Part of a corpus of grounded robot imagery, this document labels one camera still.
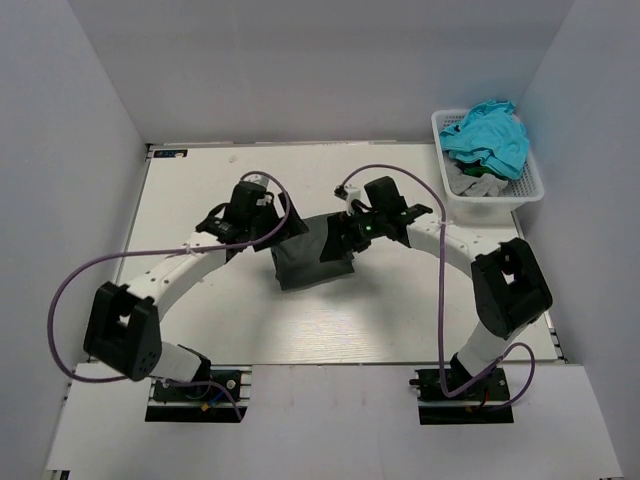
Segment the dark grey t shirt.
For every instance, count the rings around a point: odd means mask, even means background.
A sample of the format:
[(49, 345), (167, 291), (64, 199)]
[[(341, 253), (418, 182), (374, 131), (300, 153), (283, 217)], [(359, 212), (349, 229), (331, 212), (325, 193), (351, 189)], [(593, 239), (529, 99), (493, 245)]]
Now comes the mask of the dark grey t shirt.
[(275, 278), (282, 291), (309, 288), (355, 272), (351, 254), (340, 260), (320, 261), (327, 240), (327, 217), (323, 214), (306, 218), (307, 233), (270, 249)]

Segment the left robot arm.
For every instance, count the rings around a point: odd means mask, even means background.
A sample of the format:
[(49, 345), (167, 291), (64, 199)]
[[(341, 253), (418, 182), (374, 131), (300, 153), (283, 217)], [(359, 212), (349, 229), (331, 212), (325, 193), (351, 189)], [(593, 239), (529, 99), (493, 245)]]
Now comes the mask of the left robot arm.
[(307, 232), (289, 195), (273, 195), (243, 182), (231, 200), (214, 208), (183, 246), (122, 285), (107, 282), (96, 291), (83, 349), (132, 381), (147, 377), (201, 386), (210, 361), (198, 352), (161, 338), (160, 323), (196, 283), (247, 248), (270, 248)]

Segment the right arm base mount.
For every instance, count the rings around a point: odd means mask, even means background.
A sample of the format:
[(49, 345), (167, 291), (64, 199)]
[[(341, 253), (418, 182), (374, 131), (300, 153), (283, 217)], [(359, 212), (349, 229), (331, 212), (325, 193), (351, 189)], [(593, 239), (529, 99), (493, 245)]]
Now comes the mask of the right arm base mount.
[(456, 397), (446, 397), (441, 390), (437, 368), (419, 369), (409, 380), (417, 394), (419, 422), (422, 426), (462, 426), (513, 424), (511, 394), (505, 372), (495, 369)]

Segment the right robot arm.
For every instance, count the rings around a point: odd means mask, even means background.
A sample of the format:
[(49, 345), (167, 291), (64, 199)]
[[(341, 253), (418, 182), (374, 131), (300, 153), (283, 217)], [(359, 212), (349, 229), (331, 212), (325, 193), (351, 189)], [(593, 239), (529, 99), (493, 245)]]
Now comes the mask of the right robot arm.
[[(438, 361), (440, 388), (453, 398), (491, 373), (514, 340), (550, 309), (552, 294), (530, 245), (521, 238), (496, 242), (437, 217), (421, 204), (392, 213), (339, 212), (327, 218), (322, 262), (366, 250), (378, 238), (427, 253), (439, 261)], [(471, 279), (479, 319), (464, 346), (444, 365), (445, 267)]]

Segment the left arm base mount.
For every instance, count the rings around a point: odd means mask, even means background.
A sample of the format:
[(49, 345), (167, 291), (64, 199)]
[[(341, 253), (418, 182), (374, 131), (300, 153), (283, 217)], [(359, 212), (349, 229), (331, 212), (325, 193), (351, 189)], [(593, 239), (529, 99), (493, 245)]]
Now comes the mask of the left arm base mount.
[(148, 423), (235, 424), (249, 406), (250, 366), (212, 368), (204, 386), (178, 387), (153, 380), (148, 395)]

